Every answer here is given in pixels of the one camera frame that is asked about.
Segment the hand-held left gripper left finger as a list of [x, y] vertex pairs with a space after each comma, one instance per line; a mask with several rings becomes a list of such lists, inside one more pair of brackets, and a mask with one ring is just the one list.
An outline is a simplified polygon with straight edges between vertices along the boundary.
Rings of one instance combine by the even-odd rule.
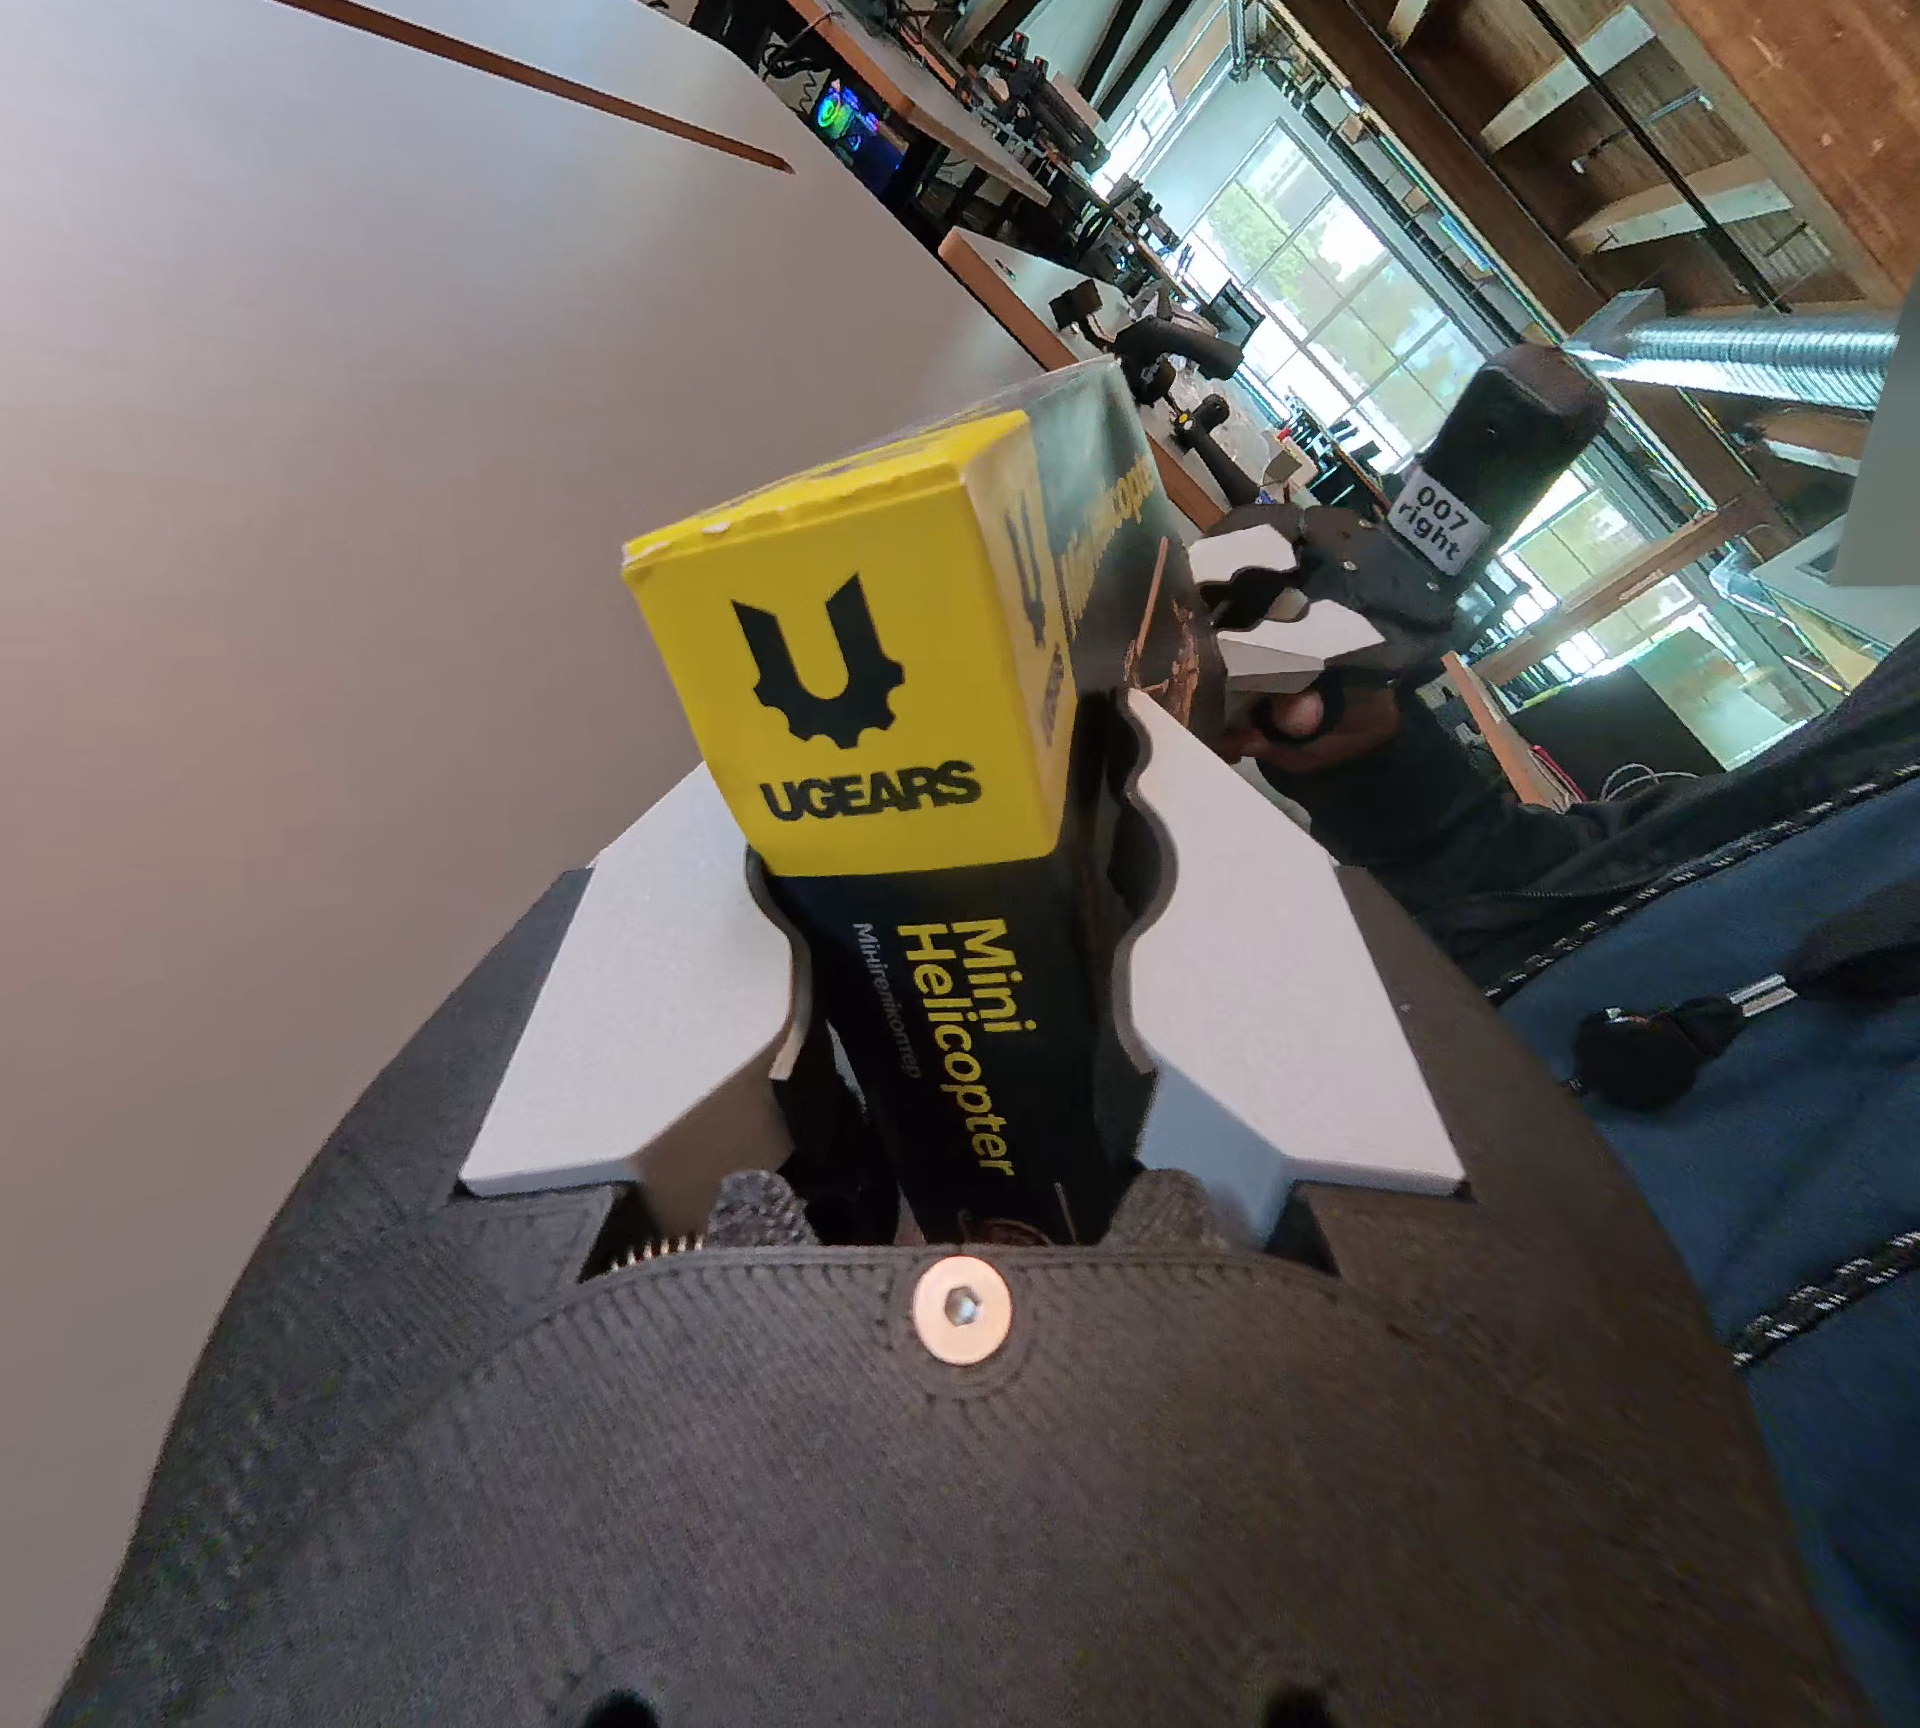
[[723, 1178], [778, 1171], [796, 1148], [778, 1088], [810, 997], [803, 945], [694, 767], [593, 858], [460, 1186], [709, 1205]]

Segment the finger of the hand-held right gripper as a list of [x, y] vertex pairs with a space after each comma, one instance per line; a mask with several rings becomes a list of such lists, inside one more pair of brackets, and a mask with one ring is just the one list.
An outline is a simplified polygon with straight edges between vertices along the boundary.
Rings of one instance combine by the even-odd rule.
[[1331, 665], [1367, 655], [1384, 637], [1364, 615], [1340, 603], [1309, 603], [1294, 620], [1264, 618], [1247, 631], [1222, 631], [1219, 663], [1234, 694], [1295, 694]]
[[1216, 632], [1266, 620], [1298, 573], [1292, 540], [1273, 525], [1244, 527], [1187, 546], [1187, 573]]

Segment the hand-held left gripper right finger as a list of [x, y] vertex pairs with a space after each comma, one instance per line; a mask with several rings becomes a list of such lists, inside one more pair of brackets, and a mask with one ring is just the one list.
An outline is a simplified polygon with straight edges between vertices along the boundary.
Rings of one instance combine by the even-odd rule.
[[1158, 854], [1115, 962], [1117, 1031], [1153, 1073], [1138, 1163], [1198, 1182], [1234, 1240], [1270, 1240], [1301, 1186], [1462, 1192], [1331, 857], [1150, 694], [1120, 706]]

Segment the black yellow model kit box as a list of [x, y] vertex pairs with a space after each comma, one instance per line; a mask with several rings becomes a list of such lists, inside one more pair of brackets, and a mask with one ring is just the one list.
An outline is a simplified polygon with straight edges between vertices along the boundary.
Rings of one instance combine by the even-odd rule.
[[654, 530], [623, 578], [922, 1234], [1096, 1243], [1153, 1092], [1114, 1007], [1158, 882], [1128, 696], [1225, 727], [1124, 374]]

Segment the person's right forearm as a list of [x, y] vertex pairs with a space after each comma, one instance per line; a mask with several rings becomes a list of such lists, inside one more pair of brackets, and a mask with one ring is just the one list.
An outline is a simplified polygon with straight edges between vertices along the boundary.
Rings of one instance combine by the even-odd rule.
[[1564, 810], [1522, 804], [1408, 691], [1350, 691], [1309, 740], [1278, 724], [1249, 733], [1260, 775], [1496, 1003], [1590, 947], [1729, 980], [1736, 957], [1916, 879], [1916, 637], [1740, 768]]

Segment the white desk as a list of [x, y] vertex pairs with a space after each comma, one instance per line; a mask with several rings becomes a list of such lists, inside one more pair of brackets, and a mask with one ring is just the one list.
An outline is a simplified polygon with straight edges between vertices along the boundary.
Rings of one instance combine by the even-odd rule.
[[1028, 354], [634, 0], [3, 0], [3, 1724], [371, 1076], [691, 765], [621, 544]]

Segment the person's right hand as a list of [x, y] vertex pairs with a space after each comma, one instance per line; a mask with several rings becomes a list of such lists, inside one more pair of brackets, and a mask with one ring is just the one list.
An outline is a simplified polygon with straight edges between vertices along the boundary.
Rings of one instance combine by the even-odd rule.
[[1384, 750], [1397, 727], [1389, 687], [1340, 696], [1309, 687], [1246, 701], [1222, 731], [1216, 753], [1281, 781], [1316, 778]]

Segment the black device on stand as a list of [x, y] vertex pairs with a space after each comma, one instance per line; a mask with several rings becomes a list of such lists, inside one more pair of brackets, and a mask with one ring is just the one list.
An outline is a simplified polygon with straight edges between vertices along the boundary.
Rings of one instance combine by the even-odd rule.
[[1146, 411], [1174, 395], [1177, 365], [1211, 381], [1231, 381], [1241, 367], [1239, 343], [1214, 333], [1204, 322], [1171, 317], [1146, 317], [1124, 329], [1107, 344], [1117, 361], [1128, 395]]

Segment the large paned window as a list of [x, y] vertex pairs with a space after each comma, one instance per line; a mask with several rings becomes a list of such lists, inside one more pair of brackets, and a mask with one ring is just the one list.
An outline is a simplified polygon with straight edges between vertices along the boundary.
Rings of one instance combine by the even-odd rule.
[[1159, 153], [1171, 258], [1204, 300], [1251, 312], [1239, 381], [1258, 402], [1394, 490], [1481, 363], [1552, 329], [1452, 254], [1448, 223], [1406, 225], [1289, 108], [1262, 120], [1251, 101], [1219, 90]]

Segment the black monitor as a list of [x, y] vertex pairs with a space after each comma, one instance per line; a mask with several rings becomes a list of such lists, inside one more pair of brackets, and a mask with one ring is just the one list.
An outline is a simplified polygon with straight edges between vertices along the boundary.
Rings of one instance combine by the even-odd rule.
[[1721, 775], [1706, 744], [1630, 667], [1537, 694], [1512, 711], [1510, 723], [1581, 803], [1613, 801], [1641, 775]]

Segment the wooden top side table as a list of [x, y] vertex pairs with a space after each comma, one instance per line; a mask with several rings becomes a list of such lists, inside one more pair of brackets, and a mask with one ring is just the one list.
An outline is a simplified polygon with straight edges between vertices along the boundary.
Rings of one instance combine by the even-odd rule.
[[[935, 254], [947, 275], [1043, 372], [1061, 372], [1068, 365], [1101, 356], [1101, 348], [1082, 326], [1069, 322], [1058, 329], [1052, 315], [1052, 303], [1089, 284], [1089, 276], [957, 226], [941, 236]], [[1148, 409], [1139, 409], [1139, 420], [1151, 444], [1164, 492], [1191, 525], [1184, 533], [1186, 540], [1211, 530], [1228, 510], [1217, 485], [1211, 477], [1198, 477], [1187, 469], [1186, 457], [1169, 448], [1166, 424]]]

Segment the computer with coloured lights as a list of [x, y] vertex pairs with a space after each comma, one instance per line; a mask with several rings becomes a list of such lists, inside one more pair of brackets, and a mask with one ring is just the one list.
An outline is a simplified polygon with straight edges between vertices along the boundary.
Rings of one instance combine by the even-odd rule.
[[875, 197], [900, 177], [903, 144], [845, 81], [828, 81], [807, 111], [812, 133]]

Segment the silver ventilation duct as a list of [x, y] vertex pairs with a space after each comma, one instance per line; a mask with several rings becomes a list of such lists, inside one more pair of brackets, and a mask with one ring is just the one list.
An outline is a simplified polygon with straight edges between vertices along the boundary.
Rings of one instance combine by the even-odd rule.
[[1643, 297], [1616, 299], [1561, 348], [1607, 381], [1870, 415], [1899, 343], [1897, 317], [1884, 309], [1740, 317], [1649, 309]]

